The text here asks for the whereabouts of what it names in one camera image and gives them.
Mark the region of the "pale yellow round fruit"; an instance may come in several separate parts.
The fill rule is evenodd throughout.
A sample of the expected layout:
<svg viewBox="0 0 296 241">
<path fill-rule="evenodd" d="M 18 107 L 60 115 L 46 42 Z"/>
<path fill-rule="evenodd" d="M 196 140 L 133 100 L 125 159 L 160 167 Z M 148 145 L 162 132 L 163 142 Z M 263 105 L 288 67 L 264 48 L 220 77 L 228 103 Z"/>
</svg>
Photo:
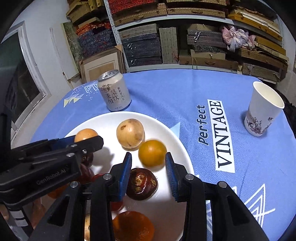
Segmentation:
<svg viewBox="0 0 296 241">
<path fill-rule="evenodd" d="M 98 136 L 98 133 L 95 130 L 93 130 L 91 128 L 85 128 L 83 130 L 80 130 L 75 135 L 74 142 L 77 143 L 77 142 L 80 142 L 80 141 L 83 141 L 83 140 L 86 140 L 86 139 L 89 139 L 92 137 L 96 137 L 96 136 Z"/>
</svg>

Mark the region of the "small orange citrus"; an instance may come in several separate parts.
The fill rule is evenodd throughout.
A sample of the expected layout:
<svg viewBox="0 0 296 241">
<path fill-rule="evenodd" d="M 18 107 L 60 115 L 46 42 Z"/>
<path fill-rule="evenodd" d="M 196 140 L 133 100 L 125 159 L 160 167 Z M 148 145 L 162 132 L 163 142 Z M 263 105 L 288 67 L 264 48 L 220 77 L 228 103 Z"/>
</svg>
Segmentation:
<svg viewBox="0 0 296 241">
<path fill-rule="evenodd" d="M 62 193 L 66 190 L 66 188 L 68 187 L 68 185 L 69 184 L 65 184 L 65 185 L 63 185 L 63 186 L 61 186 L 61 187 L 59 187 L 59 188 L 51 191 L 50 193 L 48 193 L 48 196 L 50 198 L 53 198 L 53 199 L 59 198 L 62 195 Z"/>
</svg>

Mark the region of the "tan round passion fruit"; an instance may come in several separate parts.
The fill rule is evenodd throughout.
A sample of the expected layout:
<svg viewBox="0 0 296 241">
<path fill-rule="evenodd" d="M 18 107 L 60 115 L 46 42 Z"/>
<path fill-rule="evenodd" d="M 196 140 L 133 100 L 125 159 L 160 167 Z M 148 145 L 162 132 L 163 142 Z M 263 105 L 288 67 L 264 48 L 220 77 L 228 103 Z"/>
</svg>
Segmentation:
<svg viewBox="0 0 296 241">
<path fill-rule="evenodd" d="M 124 120 L 116 129 L 116 137 L 122 147 L 135 149 L 144 140 L 144 127 L 139 120 L 134 118 Z"/>
</svg>

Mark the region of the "yellow orange round fruit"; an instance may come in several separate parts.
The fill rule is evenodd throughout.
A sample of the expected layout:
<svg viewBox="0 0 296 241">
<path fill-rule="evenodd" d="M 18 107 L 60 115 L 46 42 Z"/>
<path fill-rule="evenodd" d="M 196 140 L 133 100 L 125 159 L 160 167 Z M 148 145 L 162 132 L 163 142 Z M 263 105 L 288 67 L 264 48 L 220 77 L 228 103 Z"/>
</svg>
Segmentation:
<svg viewBox="0 0 296 241">
<path fill-rule="evenodd" d="M 148 140 L 141 144 L 138 150 L 138 158 L 144 166 L 156 167 L 165 162 L 167 149 L 158 140 Z"/>
</svg>

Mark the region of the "orange tangerine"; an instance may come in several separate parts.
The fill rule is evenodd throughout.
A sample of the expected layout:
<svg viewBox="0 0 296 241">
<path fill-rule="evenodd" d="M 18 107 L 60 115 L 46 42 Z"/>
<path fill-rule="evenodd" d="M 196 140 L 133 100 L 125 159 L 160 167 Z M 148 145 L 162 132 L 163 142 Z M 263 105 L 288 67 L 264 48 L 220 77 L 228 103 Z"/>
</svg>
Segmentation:
<svg viewBox="0 0 296 241">
<path fill-rule="evenodd" d="M 154 225 L 140 212 L 125 211 L 112 221 L 115 240 L 153 240 Z"/>
</svg>

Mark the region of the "dark red plum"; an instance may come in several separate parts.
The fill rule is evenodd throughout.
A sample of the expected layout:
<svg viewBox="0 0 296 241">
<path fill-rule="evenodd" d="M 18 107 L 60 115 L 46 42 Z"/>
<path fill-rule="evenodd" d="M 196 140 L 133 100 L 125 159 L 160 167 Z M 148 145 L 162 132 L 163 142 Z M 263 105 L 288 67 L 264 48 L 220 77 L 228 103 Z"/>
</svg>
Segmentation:
<svg viewBox="0 0 296 241">
<path fill-rule="evenodd" d="M 77 178 L 77 181 L 82 185 L 90 183 L 94 176 L 93 171 L 83 164 L 80 164 L 80 171 L 81 175 Z"/>
</svg>

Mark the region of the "small tan round fruit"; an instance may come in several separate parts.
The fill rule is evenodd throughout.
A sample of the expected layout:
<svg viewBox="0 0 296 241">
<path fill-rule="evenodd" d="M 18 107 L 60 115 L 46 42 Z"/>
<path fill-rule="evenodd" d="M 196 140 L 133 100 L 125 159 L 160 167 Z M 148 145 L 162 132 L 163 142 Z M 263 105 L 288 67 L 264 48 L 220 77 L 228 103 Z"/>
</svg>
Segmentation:
<svg viewBox="0 0 296 241">
<path fill-rule="evenodd" d="M 90 241 L 90 214 L 85 216 L 84 240 Z"/>
</svg>

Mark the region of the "white oval plate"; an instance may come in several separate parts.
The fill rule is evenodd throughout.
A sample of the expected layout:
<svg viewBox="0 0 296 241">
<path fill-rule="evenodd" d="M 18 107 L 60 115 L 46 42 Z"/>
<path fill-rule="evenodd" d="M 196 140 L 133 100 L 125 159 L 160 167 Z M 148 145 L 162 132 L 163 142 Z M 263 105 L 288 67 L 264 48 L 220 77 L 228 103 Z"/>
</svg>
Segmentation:
<svg viewBox="0 0 296 241">
<path fill-rule="evenodd" d="M 113 165 L 119 164 L 128 149 L 118 141 L 117 127 L 126 120 L 138 120 L 144 128 L 144 148 L 130 149 L 132 168 L 150 170 L 157 179 L 158 187 L 149 198 L 138 201 L 128 196 L 123 198 L 123 206 L 112 213 L 112 217 L 125 211 L 137 211 L 149 218 L 154 225 L 154 240 L 180 240 L 183 234 L 186 204 L 174 200 L 165 168 L 165 154 L 170 152 L 176 163 L 184 165 L 188 173 L 193 173 L 189 155 L 179 138 L 163 123 L 141 113 L 121 111 L 91 118 L 67 133 L 76 135 L 86 128 L 93 129 L 103 138 L 103 148 L 94 153 L 91 169 L 95 174 L 108 173 Z"/>
</svg>

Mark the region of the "silver beverage can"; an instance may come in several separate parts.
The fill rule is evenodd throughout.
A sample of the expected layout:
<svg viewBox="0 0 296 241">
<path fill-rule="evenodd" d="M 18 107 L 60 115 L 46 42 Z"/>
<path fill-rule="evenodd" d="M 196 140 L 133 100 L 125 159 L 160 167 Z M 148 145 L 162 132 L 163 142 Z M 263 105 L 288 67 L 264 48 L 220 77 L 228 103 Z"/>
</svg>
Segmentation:
<svg viewBox="0 0 296 241">
<path fill-rule="evenodd" d="M 117 69 L 100 75 L 97 86 L 110 111 L 124 110 L 132 102 L 123 75 Z"/>
</svg>

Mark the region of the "framed picture cardboard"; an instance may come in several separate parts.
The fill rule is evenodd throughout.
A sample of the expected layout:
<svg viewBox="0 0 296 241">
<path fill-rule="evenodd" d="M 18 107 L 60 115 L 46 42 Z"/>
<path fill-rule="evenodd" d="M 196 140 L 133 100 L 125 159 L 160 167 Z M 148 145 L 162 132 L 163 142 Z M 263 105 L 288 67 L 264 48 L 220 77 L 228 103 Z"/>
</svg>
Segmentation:
<svg viewBox="0 0 296 241">
<path fill-rule="evenodd" d="M 80 62 L 82 83 L 97 80 L 103 73 L 117 69 L 125 73 L 125 64 L 121 45 L 88 57 Z"/>
</svg>

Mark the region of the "blue patterned tablecloth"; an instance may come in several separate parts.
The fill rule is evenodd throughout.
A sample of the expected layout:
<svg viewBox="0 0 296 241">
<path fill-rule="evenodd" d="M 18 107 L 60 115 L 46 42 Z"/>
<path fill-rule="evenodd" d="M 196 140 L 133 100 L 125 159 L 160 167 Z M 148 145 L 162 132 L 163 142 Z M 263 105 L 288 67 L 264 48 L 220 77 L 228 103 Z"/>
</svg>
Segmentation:
<svg viewBox="0 0 296 241">
<path fill-rule="evenodd" d="M 124 160 L 118 125 L 139 120 L 146 140 L 162 142 L 175 163 L 203 182 L 226 182 L 253 214 L 269 240 L 295 240 L 295 136 L 280 113 L 261 137 L 244 118 L 252 76 L 169 69 L 126 73 L 132 99 L 110 112 L 96 81 L 68 92 L 46 116 L 32 141 L 64 138 L 85 128 L 103 138 L 93 172 L 108 173 Z"/>
</svg>

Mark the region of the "white floral paper cup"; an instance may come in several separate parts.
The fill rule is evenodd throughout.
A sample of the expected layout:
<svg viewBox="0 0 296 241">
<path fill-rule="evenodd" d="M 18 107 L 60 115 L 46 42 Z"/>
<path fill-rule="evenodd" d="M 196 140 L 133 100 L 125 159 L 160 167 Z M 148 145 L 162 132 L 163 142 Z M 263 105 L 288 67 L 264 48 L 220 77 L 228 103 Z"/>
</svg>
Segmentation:
<svg viewBox="0 0 296 241">
<path fill-rule="evenodd" d="M 245 128 L 255 137 L 262 136 L 284 107 L 283 99 L 274 89 L 262 82 L 255 81 L 244 119 Z"/>
</svg>

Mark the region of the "pink crumpled cloth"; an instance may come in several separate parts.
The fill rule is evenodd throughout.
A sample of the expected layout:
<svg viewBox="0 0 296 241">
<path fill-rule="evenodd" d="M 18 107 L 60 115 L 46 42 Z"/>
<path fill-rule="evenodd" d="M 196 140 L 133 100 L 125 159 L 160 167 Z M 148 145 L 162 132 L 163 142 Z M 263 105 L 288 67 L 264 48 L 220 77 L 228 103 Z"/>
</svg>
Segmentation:
<svg viewBox="0 0 296 241">
<path fill-rule="evenodd" d="M 256 36 L 249 35 L 248 31 L 230 26 L 230 28 L 223 27 L 221 32 L 227 50 L 231 52 L 235 52 L 236 49 L 241 48 L 252 50 L 255 47 Z"/>
</svg>

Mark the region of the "metal storage shelf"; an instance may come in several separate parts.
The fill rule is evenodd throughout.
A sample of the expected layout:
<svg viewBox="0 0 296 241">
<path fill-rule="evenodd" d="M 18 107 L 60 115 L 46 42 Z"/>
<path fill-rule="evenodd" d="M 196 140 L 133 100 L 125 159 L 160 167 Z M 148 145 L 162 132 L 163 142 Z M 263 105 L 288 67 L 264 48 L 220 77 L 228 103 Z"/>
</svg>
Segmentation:
<svg viewBox="0 0 296 241">
<path fill-rule="evenodd" d="M 69 1 L 62 24 L 74 62 L 121 45 L 126 72 L 204 68 L 277 84 L 289 59 L 278 16 L 263 1 Z M 255 47 L 227 50 L 223 27 L 255 35 Z"/>
</svg>

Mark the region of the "window frame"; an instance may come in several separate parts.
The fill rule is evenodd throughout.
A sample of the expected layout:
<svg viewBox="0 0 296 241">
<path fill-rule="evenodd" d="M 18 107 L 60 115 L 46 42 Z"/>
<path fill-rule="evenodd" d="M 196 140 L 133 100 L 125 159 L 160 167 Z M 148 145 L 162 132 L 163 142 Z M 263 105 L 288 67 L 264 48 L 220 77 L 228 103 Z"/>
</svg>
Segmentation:
<svg viewBox="0 0 296 241">
<path fill-rule="evenodd" d="M 16 82 L 11 138 L 51 93 L 32 54 L 25 22 L 11 27 L 1 42 L 1 77 Z"/>
</svg>

